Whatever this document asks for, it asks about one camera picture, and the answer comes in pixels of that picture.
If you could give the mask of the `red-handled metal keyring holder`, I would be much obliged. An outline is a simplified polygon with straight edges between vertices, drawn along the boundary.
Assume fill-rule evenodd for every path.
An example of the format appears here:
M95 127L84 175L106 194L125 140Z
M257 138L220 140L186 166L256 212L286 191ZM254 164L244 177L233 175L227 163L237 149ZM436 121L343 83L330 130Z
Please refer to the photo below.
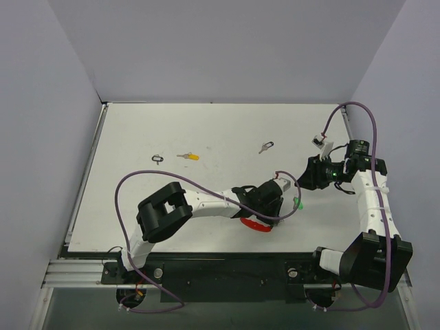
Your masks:
M255 217L240 217L239 220L247 228L262 233L269 233L276 226L279 226L281 224L281 221L266 223L263 220L257 219Z

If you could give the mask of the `key with green tag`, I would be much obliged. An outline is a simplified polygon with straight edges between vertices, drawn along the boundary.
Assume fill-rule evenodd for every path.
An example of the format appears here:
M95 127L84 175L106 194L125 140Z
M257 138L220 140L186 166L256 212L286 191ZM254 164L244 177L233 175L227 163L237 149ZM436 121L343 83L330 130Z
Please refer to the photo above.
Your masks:
M294 197L293 202L294 202L294 209L296 209L296 210L303 209L303 203L298 197Z

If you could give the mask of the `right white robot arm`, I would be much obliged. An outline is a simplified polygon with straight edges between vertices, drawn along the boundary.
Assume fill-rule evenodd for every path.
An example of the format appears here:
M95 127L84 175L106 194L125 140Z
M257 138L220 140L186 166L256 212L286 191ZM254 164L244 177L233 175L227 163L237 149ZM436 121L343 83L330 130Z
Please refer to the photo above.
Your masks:
M360 233L344 251L318 247L307 273L323 281L331 273L341 281L392 292L413 255L411 243L402 240L388 202L387 168L382 159L369 155L370 144L351 140L341 162L332 162L333 145L314 138L320 154L309 157L298 180L302 189L325 189L330 184L350 183L357 199Z

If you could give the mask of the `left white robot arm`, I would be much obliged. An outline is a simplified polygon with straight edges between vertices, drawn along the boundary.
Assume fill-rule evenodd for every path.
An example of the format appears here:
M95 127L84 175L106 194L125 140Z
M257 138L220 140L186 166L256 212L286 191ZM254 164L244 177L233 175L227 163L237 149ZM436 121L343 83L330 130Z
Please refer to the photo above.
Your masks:
M137 281L153 246L171 238L190 218L249 219L255 211L259 213L257 224L270 230L276 223L273 218L279 217L283 193L290 187L287 179L271 179L259 187L235 187L215 197L185 190L178 182L165 185L138 204L137 225L129 239L130 247L123 249L117 275L126 283Z

